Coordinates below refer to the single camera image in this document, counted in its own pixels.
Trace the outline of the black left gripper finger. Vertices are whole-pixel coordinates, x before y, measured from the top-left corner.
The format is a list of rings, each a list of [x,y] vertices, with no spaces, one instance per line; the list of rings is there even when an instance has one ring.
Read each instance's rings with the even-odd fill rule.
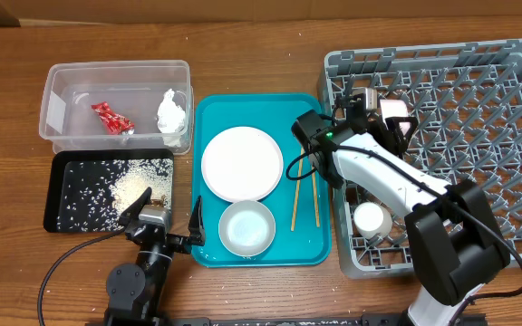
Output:
[[[142,208],[151,203],[151,193],[152,189],[147,187],[140,197],[120,214],[118,224],[121,226],[126,226],[132,220],[138,219]]]
[[[203,223],[202,196],[198,196],[188,223],[188,242],[191,245],[203,246],[206,242],[206,232]]]

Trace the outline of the pink bowl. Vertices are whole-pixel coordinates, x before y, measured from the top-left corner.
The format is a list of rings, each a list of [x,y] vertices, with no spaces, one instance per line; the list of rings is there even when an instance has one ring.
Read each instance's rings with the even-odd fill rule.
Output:
[[[380,100],[380,110],[382,114],[382,120],[386,125],[387,129],[391,129],[390,124],[386,121],[387,118],[408,118],[409,113],[407,105],[402,100]]]

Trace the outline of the grey bowl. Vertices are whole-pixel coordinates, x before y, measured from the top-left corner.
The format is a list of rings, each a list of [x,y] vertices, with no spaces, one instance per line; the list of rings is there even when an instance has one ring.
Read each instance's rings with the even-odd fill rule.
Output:
[[[272,244],[276,236],[276,221],[262,203],[239,201],[231,204],[221,215],[218,235],[231,254],[254,257]]]

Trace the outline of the pink plate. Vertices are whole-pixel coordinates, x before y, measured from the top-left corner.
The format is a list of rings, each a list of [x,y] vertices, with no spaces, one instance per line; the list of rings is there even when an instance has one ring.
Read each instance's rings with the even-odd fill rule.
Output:
[[[205,147],[201,174],[209,190],[227,202],[258,201],[278,185],[284,159],[276,141],[261,129],[234,127]]]

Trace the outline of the red snack wrapper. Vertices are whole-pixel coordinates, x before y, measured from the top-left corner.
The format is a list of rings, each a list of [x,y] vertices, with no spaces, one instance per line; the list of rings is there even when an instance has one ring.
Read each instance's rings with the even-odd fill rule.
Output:
[[[134,133],[134,123],[128,118],[113,111],[106,101],[93,104],[91,108],[98,115],[100,121],[109,134],[130,135]]]

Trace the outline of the white cup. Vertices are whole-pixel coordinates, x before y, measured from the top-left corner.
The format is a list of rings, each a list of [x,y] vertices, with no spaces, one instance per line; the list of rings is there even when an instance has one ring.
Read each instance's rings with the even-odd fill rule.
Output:
[[[364,202],[355,208],[353,223],[359,234],[367,239],[371,239],[375,235],[385,237],[392,230],[390,212],[373,202]]]

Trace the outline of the white napkin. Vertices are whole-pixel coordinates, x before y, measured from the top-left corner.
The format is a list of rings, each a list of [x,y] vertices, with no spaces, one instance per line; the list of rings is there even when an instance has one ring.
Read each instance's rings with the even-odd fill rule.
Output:
[[[180,132],[185,126],[186,112],[174,100],[174,92],[168,89],[157,111],[157,127],[161,133]]]

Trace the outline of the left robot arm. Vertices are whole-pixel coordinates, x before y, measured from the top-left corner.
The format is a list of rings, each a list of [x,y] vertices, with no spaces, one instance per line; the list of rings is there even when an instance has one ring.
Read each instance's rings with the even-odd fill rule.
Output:
[[[206,242],[201,197],[192,210],[188,235],[172,234],[171,211],[153,205],[150,197],[148,187],[121,213],[123,233],[139,252],[135,263],[120,264],[109,273],[105,325],[172,325],[174,322],[160,311],[160,298],[173,257],[190,254],[194,246]]]

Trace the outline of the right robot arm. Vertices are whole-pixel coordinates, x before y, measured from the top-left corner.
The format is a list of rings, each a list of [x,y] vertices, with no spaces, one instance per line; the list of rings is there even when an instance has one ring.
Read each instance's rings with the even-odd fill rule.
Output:
[[[331,187],[353,182],[403,218],[421,289],[400,323],[454,324],[510,263],[486,193],[471,180],[451,184],[402,159],[418,127],[404,101],[362,88],[335,106],[344,120],[315,110],[295,120],[304,157]]]

